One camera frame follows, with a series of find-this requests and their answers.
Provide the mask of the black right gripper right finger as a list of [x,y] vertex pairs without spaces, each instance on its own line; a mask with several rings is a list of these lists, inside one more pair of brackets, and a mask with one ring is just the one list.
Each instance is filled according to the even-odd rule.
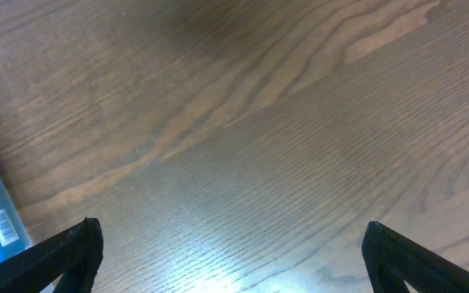
[[375,293],[469,292],[469,272],[378,221],[362,240],[362,256]]

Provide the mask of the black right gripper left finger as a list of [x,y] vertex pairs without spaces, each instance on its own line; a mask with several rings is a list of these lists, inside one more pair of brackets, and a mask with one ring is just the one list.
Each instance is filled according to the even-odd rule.
[[103,261],[98,219],[82,222],[0,263],[0,292],[90,292]]

